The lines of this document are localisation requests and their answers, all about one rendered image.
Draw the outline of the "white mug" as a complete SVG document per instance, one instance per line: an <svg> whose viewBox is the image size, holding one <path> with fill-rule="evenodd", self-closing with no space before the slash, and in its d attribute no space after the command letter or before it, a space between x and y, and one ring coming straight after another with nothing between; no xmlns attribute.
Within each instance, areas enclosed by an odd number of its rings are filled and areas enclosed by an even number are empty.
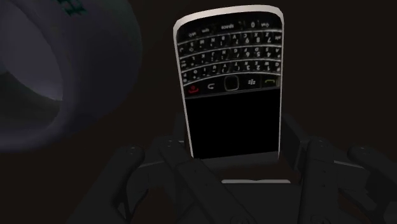
<svg viewBox="0 0 397 224"><path fill-rule="evenodd" d="M112 112L142 52L128 0L0 0L0 153L38 150Z"/></svg>

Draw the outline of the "black keypad phone silver rim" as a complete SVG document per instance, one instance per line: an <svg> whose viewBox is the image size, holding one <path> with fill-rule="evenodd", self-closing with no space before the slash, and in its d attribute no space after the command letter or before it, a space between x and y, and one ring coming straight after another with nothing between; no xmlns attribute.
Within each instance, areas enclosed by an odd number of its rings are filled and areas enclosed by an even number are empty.
<svg viewBox="0 0 397 224"><path fill-rule="evenodd" d="M270 5L215 8L173 27L190 155L276 161L284 16Z"/></svg>

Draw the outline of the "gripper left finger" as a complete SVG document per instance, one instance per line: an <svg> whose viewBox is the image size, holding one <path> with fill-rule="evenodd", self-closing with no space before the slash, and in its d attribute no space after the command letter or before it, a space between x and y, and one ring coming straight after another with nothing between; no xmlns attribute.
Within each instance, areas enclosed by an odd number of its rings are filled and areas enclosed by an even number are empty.
<svg viewBox="0 0 397 224"><path fill-rule="evenodd" d="M151 188L169 193L175 224L258 224L257 219L201 160L185 152L185 117L176 115L174 132L151 148L115 151L66 224L132 224Z"/></svg>

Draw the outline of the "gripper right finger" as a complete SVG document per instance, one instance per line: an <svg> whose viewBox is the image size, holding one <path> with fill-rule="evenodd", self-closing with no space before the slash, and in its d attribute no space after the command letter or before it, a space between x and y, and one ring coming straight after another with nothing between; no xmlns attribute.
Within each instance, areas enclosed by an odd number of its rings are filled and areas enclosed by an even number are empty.
<svg viewBox="0 0 397 224"><path fill-rule="evenodd" d="M343 196L372 224L397 224L397 162L367 146L348 151L309 136L289 115L281 117L281 153L301 175L298 224L363 224L343 211Z"/></svg>

